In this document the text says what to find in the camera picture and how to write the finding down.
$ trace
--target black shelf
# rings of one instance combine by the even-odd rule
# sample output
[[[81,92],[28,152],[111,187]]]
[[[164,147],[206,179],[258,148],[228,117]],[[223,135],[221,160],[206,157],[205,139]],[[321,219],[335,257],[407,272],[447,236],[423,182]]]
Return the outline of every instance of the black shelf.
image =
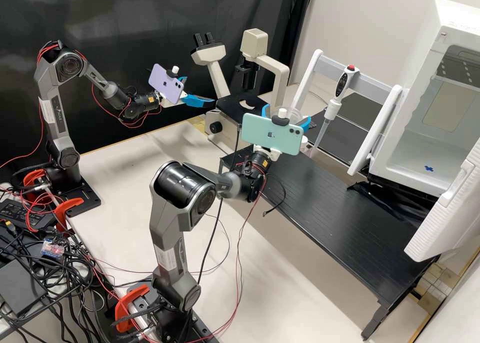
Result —
[[[251,153],[251,146],[242,149],[235,160],[242,162]],[[232,156],[223,157],[220,164],[229,167]],[[434,261],[419,263],[405,254],[404,248],[416,231],[412,224],[395,218],[357,191],[348,190],[342,180],[306,155],[282,154],[269,173],[279,177],[286,189],[285,201],[277,209],[378,297],[386,312],[384,317]],[[283,197],[277,185],[272,179],[263,192],[272,205]],[[375,327],[362,334],[364,338],[380,322],[372,324]]]

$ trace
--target metal bracket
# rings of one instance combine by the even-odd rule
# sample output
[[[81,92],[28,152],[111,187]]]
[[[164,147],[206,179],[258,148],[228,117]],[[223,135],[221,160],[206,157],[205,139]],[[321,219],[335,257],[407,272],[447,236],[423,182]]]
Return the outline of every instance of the metal bracket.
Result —
[[[102,204],[99,196],[94,192],[92,187],[89,186],[87,181],[82,177],[78,187],[70,189],[68,191],[55,191],[54,194],[62,197],[64,200],[71,200],[74,198],[82,198],[83,203],[73,206],[65,212],[67,217],[75,217],[80,213],[89,211]]]

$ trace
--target red clamp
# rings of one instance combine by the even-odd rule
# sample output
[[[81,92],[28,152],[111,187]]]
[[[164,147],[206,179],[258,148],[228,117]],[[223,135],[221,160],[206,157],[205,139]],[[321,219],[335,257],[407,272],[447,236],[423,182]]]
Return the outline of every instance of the red clamp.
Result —
[[[56,219],[59,221],[59,223],[56,224],[56,229],[59,232],[64,232],[65,228],[67,227],[67,223],[65,220],[65,212],[72,207],[81,205],[83,202],[84,202],[83,198],[72,198],[64,201],[63,203],[60,203],[55,208],[55,210],[53,211],[53,214],[55,214]]]
[[[125,296],[120,298],[118,303],[115,306],[115,320],[118,321],[120,318],[128,316],[128,306],[137,298],[146,295],[150,292],[150,288],[146,284],[142,284],[138,288],[133,289],[128,292]],[[120,333],[124,333],[134,327],[134,324],[131,319],[124,320],[116,325],[116,330]]]
[[[32,170],[31,172],[28,172],[26,174],[26,176],[23,178],[23,185],[24,186],[30,186],[30,185],[35,183],[36,179],[44,177],[44,176],[45,176],[45,170],[44,169]],[[34,193],[34,192],[31,192],[31,193],[27,193],[25,196],[30,202],[33,202],[37,198],[38,194]],[[48,203],[49,199],[50,199],[49,197],[41,198],[38,201],[38,203],[39,204]]]

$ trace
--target white cap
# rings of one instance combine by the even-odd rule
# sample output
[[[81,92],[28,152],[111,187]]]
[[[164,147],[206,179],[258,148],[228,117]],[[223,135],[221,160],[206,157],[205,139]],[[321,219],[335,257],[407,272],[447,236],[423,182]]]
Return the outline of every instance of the white cap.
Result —
[[[286,108],[280,108],[278,110],[278,118],[287,118],[287,109]]]

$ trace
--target black backdrop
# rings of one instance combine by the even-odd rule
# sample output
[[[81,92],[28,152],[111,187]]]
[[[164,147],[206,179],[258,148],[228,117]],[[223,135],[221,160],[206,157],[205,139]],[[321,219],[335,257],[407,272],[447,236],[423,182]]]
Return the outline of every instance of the black backdrop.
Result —
[[[25,154],[40,137],[36,56],[48,40],[61,39],[80,50],[108,80],[151,90],[154,63],[180,67],[185,90],[215,97],[206,67],[193,63],[193,34],[210,31],[225,44],[220,62],[232,91],[239,89],[234,66],[240,61],[242,33],[268,33],[268,53],[291,66],[309,0],[2,0],[0,5],[0,164]],[[271,89],[273,75],[259,74],[259,93]],[[70,136],[80,153],[204,113],[184,104],[148,117],[140,129],[127,129],[99,109],[86,79],[60,88]],[[12,171],[47,159],[44,144],[29,158],[0,171]]]

